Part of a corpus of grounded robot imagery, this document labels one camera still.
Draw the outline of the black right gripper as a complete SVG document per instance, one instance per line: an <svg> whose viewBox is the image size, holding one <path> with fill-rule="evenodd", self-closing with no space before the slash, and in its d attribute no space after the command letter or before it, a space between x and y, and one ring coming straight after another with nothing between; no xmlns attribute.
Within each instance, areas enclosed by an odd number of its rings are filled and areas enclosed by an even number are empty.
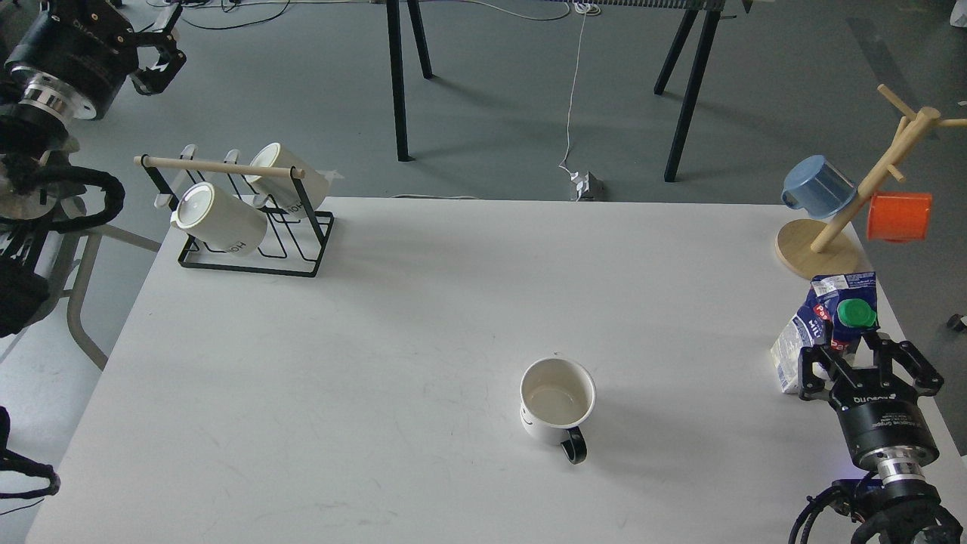
<svg viewBox="0 0 967 544"><path fill-rule="evenodd" d="M873 351L876 376L859 378L831 345L833 322L824 321L824 342L800 350L799 399L829 401L857 468L876 472L884 484L923 481L922 468L939 457L939 449L916 402L935 396L945 379L912 342L897 343L880 331L861 337ZM894 362L913 385L897 378ZM827 380L833 380L832 389L826 389Z"/></svg>

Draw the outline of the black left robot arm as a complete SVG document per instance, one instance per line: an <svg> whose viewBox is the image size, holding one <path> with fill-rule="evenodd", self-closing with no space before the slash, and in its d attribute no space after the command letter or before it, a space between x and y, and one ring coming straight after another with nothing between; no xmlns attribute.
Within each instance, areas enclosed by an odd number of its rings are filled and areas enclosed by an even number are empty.
<svg viewBox="0 0 967 544"><path fill-rule="evenodd" d="M68 299L68 330L99 369L108 357L82 326L100 241L158 252L112 226L125 188L110 173L70 165L70 122L106 115L125 82L158 95L186 55L174 28L183 3L135 30L119 1L42 1L2 60L2 335L16 335Z"/></svg>

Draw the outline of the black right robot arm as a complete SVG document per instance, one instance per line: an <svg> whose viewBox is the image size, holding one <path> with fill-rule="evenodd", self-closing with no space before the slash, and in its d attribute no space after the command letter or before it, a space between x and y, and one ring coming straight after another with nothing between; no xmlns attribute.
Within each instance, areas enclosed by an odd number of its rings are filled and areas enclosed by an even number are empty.
<svg viewBox="0 0 967 544"><path fill-rule="evenodd" d="M836 411L851 461L866 475L836 480L809 498L788 540L807 542L830 507L857 523L853 543L958 543L960 522L922 472L939 450L918 400L936 395L944 379L911 342L878 332L863 337L873 352L867 368L852 367L827 343L800 351L800 398L825 400Z"/></svg>

